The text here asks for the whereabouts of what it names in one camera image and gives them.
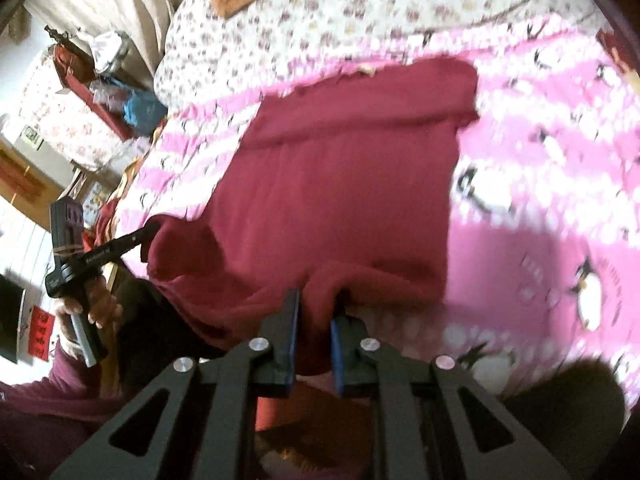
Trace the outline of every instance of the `wooden cabinet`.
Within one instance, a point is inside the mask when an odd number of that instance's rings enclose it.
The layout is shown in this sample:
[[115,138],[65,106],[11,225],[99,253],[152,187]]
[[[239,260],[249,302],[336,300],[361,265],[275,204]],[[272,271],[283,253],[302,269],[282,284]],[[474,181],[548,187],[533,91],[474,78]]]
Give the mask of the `wooden cabinet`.
[[[16,178],[23,176],[24,186]],[[49,205],[62,188],[0,140],[0,196],[27,218],[50,231]]]

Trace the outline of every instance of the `black screen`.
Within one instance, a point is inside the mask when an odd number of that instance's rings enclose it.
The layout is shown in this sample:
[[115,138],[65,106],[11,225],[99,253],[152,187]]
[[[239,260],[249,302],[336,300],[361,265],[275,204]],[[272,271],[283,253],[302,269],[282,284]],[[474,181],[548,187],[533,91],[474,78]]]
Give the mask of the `black screen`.
[[0,274],[0,356],[18,362],[18,326],[24,289]]

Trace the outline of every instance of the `red poster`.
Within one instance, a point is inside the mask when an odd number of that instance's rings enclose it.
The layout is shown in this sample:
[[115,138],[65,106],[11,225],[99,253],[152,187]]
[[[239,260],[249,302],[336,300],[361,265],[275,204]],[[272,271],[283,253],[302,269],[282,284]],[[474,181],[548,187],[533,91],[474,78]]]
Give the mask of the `red poster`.
[[49,361],[49,341],[56,317],[33,305],[31,329],[29,330],[29,354]]

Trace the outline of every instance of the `hand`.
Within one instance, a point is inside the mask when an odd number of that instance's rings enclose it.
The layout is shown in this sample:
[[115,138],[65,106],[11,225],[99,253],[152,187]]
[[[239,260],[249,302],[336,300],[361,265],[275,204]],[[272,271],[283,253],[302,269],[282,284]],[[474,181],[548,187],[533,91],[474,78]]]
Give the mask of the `hand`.
[[[95,323],[98,328],[103,328],[110,322],[120,319],[122,306],[107,290],[104,276],[89,280],[84,284],[84,288],[91,305],[91,310],[88,314],[89,323]],[[70,316],[81,312],[82,306],[73,298],[62,298],[54,303],[54,313],[60,320],[60,329],[69,341],[76,341],[76,334],[74,333]]]

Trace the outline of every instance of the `picture frame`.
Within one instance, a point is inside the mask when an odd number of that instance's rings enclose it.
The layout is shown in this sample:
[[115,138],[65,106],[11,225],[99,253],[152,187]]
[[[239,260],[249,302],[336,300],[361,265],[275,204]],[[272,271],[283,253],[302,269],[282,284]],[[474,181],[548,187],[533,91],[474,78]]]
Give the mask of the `picture frame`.
[[39,150],[44,143],[44,139],[38,134],[36,130],[34,130],[30,126],[25,126],[22,129],[20,136],[34,150]]

